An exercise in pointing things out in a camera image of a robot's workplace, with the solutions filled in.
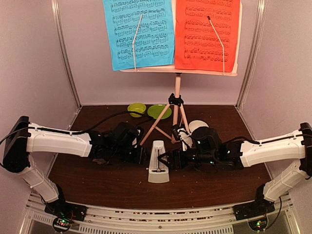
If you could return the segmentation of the white metronome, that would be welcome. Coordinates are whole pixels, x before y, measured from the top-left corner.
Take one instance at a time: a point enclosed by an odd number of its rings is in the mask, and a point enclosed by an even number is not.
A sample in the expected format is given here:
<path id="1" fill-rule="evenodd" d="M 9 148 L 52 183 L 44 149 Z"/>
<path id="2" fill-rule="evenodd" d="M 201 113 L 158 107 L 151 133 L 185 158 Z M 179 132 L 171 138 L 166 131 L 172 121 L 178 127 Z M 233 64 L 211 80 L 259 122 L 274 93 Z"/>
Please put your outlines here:
<path id="1" fill-rule="evenodd" d="M 159 184 L 170 181 L 168 167 L 158 160 L 158 156 L 163 153 L 165 153 L 164 141 L 153 141 L 148 169 L 148 182 L 150 183 Z"/>

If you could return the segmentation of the pink music stand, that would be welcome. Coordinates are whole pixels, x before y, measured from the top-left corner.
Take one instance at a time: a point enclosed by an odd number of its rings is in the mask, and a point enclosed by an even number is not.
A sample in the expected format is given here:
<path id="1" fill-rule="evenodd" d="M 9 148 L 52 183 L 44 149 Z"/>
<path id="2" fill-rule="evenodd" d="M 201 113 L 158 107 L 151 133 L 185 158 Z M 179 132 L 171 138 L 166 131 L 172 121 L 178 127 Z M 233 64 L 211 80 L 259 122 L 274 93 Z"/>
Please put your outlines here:
<path id="1" fill-rule="evenodd" d="M 156 129 L 160 133 L 162 133 L 164 136 L 168 137 L 172 143 L 176 143 L 174 139 L 174 136 L 170 136 L 166 134 L 163 130 L 158 128 L 158 123 L 162 117 L 162 115 L 166 112 L 166 110 L 170 106 L 174 106 L 174 114 L 173 114 L 173 125 L 175 124 L 184 124 L 186 128 L 189 127 L 189 124 L 187 122 L 186 114 L 184 111 L 184 104 L 181 99 L 180 95 L 180 84 L 181 84 L 181 74 L 189 73 L 189 74 L 206 74 L 206 75 L 220 75 L 220 76 L 237 76 L 236 73 L 221 73 L 221 72 L 209 72 L 209 71 L 202 71 L 202 70 L 179 70 L 175 68 L 175 64 L 173 65 L 166 65 L 166 66 L 154 66 L 154 67 L 144 67 L 144 68 L 135 68 L 131 69 L 131 72 L 154 72 L 154 73 L 174 73 L 175 74 L 175 92 L 172 93 L 168 99 L 168 104 L 166 105 L 165 109 L 162 111 L 160 116 L 155 120 L 154 124 L 151 126 L 149 131 L 146 133 L 144 138 L 141 140 L 141 144 L 143 145 L 144 142 L 147 140 L 151 132 Z"/>

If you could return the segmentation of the blue sheet music paper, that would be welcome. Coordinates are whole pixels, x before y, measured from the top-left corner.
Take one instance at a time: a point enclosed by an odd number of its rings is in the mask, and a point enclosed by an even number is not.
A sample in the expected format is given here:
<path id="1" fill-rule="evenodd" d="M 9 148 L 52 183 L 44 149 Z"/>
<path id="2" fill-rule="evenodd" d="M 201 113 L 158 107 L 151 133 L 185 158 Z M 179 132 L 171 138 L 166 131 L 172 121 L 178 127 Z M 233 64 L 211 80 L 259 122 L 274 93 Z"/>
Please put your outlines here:
<path id="1" fill-rule="evenodd" d="M 105 0 L 103 6 L 113 71 L 174 63 L 170 0 Z"/>

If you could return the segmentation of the red sheet music paper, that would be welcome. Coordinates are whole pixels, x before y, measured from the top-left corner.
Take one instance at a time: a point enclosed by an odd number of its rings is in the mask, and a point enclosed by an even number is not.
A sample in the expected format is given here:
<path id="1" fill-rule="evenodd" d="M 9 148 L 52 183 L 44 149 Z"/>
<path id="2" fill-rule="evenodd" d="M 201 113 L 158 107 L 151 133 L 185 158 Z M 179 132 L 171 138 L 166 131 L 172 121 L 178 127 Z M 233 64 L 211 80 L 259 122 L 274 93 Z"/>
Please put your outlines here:
<path id="1" fill-rule="evenodd" d="M 175 68 L 236 73 L 241 26 L 239 0 L 178 0 Z"/>

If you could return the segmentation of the clear metronome front cover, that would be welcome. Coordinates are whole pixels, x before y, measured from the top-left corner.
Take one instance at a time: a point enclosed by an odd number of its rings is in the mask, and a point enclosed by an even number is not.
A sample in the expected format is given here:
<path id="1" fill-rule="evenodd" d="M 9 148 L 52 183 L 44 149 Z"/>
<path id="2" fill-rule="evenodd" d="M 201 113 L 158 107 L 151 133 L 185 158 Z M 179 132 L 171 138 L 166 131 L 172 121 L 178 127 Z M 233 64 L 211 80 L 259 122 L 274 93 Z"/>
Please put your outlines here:
<path id="1" fill-rule="evenodd" d="M 99 164 L 99 165 L 106 165 L 108 162 L 102 158 L 95 158 L 93 159 L 93 162 Z"/>

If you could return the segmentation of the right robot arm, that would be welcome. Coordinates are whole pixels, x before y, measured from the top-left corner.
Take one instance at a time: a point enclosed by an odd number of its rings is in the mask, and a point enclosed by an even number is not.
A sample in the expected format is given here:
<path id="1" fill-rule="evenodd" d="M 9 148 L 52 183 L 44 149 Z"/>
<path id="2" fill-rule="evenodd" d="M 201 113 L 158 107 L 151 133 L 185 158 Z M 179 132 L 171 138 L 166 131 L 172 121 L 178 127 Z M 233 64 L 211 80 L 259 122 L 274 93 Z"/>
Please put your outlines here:
<path id="1" fill-rule="evenodd" d="M 255 201 L 247 206 L 254 215 L 262 214 L 282 194 L 312 176 L 312 128 L 306 122 L 291 133 L 258 141 L 239 136 L 222 142 L 217 131 L 200 120 L 192 121 L 189 127 L 189 131 L 178 125 L 172 127 L 174 138 L 181 141 L 182 147 L 159 155 L 158 162 L 170 169 L 182 169 L 192 163 L 231 171 L 293 159 L 279 176 L 257 189 Z"/>

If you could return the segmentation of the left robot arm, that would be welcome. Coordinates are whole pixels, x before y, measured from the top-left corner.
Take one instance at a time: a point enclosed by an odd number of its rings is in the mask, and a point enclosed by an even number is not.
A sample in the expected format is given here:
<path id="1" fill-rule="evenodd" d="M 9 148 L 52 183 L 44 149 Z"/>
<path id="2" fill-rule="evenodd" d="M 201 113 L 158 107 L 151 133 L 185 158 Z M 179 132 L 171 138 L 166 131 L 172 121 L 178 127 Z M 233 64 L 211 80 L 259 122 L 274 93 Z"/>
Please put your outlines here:
<path id="1" fill-rule="evenodd" d="M 147 158 L 141 144 L 144 130 L 127 122 L 121 122 L 112 131 L 98 132 L 95 127 L 83 131 L 53 129 L 31 123 L 21 116 L 10 133 L 2 139 L 5 143 L 3 161 L 0 164 L 11 173 L 20 175 L 46 203 L 46 207 L 59 216 L 70 212 L 60 186 L 40 171 L 33 152 L 50 152 L 90 158 L 107 164 L 112 158 L 123 162 L 142 164 Z"/>

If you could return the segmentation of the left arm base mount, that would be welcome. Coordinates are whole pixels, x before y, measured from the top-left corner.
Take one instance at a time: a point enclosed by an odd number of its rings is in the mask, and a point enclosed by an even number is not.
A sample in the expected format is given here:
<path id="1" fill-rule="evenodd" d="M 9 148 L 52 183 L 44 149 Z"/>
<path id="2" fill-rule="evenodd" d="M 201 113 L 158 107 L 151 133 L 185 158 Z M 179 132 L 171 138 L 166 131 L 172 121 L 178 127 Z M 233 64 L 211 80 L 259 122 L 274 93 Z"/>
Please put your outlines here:
<path id="1" fill-rule="evenodd" d="M 54 215 L 52 227 L 55 231 L 63 233 L 69 231 L 77 221 L 84 221 L 87 207 L 72 203 L 65 203 L 63 208 L 54 208 L 52 205 L 45 205 L 44 211 Z"/>

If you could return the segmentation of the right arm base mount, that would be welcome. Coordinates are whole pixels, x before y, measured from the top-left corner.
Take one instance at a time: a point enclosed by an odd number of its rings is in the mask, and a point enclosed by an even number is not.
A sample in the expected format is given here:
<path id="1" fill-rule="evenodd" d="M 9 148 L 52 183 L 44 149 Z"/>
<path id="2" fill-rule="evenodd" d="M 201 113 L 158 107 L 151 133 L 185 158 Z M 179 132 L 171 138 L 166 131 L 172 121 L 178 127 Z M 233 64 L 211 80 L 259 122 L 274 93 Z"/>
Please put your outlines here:
<path id="1" fill-rule="evenodd" d="M 248 202 L 233 206 L 236 221 L 247 220 L 251 230 L 264 231 L 269 225 L 268 213 L 275 211 L 272 202 Z"/>

